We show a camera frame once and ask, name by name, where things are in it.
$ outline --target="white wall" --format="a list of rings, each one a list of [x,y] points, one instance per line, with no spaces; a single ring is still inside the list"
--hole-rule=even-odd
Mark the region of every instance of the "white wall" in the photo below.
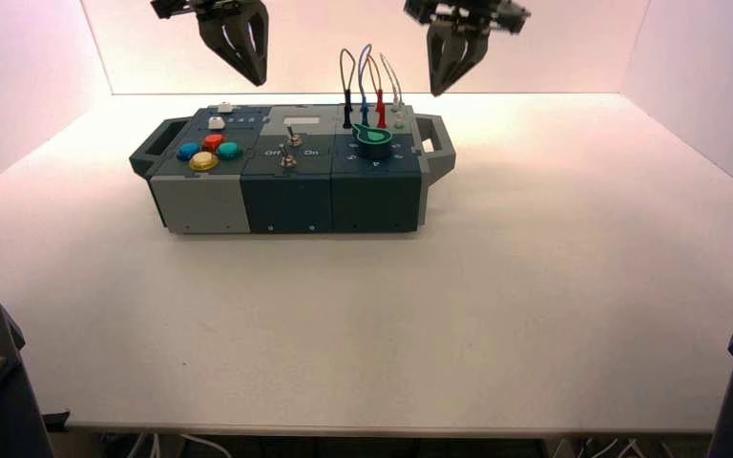
[[[0,173],[107,94],[77,0],[0,0]]]
[[[159,20],[148,1],[84,0],[117,94],[330,93],[338,51],[386,52],[409,92],[429,91],[426,29],[403,0],[265,0],[268,82],[255,88],[200,40],[194,15]],[[519,36],[496,33],[452,92],[618,92],[647,0],[520,0]]]
[[[624,93],[733,176],[733,2],[652,0]]]

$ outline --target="white table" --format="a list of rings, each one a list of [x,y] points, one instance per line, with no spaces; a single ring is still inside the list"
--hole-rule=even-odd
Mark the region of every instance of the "white table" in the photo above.
[[[45,412],[226,433],[714,426],[733,179],[626,99],[410,96],[459,155],[417,234],[172,235],[128,155],[223,99],[112,97],[0,176],[0,301]]]

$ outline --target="white button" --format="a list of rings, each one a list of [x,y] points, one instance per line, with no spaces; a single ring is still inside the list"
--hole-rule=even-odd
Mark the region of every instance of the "white button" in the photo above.
[[[226,127],[226,121],[220,116],[212,116],[209,118],[209,129],[216,131]]]
[[[235,110],[235,106],[229,102],[223,102],[218,105],[218,113],[232,113]]]

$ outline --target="control box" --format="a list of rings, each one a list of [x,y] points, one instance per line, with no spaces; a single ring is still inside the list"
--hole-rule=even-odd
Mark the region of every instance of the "control box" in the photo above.
[[[178,234],[416,231],[456,153],[439,116],[369,107],[349,126],[344,104],[210,106],[165,120],[131,165]]]

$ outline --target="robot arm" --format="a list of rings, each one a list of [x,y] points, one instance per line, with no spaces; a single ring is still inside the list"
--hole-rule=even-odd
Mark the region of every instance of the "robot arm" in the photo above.
[[[265,82],[268,11],[261,0],[153,0],[158,17],[194,12],[200,37],[256,86]],[[430,24],[431,93],[439,95],[478,64],[491,31],[519,33],[530,13],[512,0],[407,0],[405,11]]]

